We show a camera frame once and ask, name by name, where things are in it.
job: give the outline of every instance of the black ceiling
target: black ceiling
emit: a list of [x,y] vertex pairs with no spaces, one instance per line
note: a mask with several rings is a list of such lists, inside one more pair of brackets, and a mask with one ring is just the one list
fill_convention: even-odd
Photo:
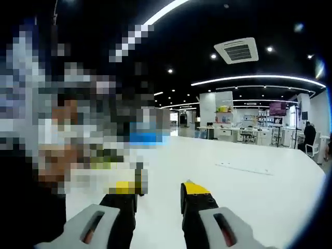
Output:
[[[52,15],[53,2],[42,1],[41,7],[35,11],[40,26],[47,23]],[[163,92],[155,96],[157,102],[154,104],[158,107],[171,105],[171,102],[173,105],[183,104],[184,100],[186,103],[197,102],[196,96],[200,93],[230,86],[278,85],[303,88],[318,94],[323,90],[319,86],[285,79],[190,85],[215,78],[261,74],[314,80],[318,58],[325,62],[326,71],[320,82],[328,85],[331,78],[328,70],[331,65],[328,44],[330,14],[323,1],[189,0],[157,21],[154,31],[149,32],[147,38],[142,38],[121,63],[108,61],[109,50],[114,50],[122,37],[135,29],[135,24],[144,23],[170,2],[172,0],[58,0],[59,42],[71,44],[71,56],[64,60],[82,62],[85,68],[94,69],[99,74],[115,75],[123,82],[137,82],[133,79],[135,77],[139,81],[147,81],[151,93]],[[296,23],[303,24],[301,32],[294,31]],[[258,61],[228,65],[213,47],[246,37],[255,38]],[[273,53],[266,51],[268,46],[273,46]],[[217,54],[215,60],[210,58],[213,53]],[[314,54],[314,57],[308,60],[308,54]],[[141,62],[144,69],[139,77],[135,75],[137,62]],[[231,90],[235,100],[288,100],[303,92],[269,87]]]

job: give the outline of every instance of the chair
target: chair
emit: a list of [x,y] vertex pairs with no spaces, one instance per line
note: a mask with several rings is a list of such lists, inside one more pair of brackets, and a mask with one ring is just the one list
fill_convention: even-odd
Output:
[[313,141],[313,144],[310,145],[310,144],[306,144],[305,147],[306,147],[306,154],[307,156],[313,158],[316,154],[319,153],[320,151],[320,148],[319,148],[319,140],[321,138],[321,133],[320,132],[317,132],[316,133],[316,136],[315,136],[315,140]]

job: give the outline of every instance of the ceiling air conditioner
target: ceiling air conditioner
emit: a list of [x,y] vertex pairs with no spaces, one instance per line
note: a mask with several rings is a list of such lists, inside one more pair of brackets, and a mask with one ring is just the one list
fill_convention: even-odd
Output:
[[231,40],[214,45],[227,64],[258,61],[256,42],[253,37]]

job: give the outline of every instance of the pixelated area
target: pixelated area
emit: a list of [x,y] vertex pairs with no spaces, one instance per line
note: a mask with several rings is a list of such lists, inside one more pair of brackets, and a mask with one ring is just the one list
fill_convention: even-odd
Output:
[[[147,35],[147,26],[136,28],[124,43],[133,46]],[[46,72],[50,62],[36,33],[20,26],[7,46],[1,68],[1,150],[23,155],[33,177],[53,193],[147,193],[148,163],[135,150],[167,141],[169,110],[154,108],[152,93],[125,90],[115,76],[94,74],[80,63],[64,63],[63,75],[54,79]],[[57,44],[51,55],[70,52],[69,45]],[[142,68],[137,63],[135,74]]]

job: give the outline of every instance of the white table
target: white table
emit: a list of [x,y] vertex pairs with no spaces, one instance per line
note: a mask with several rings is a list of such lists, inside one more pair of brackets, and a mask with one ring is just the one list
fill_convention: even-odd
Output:
[[[190,179],[230,208],[264,246],[286,248],[301,231],[321,193],[325,174],[299,150],[170,137],[142,150],[148,194],[139,197],[131,248],[184,249],[180,184]],[[216,163],[271,175],[225,168]],[[103,195],[67,195],[67,219]]]

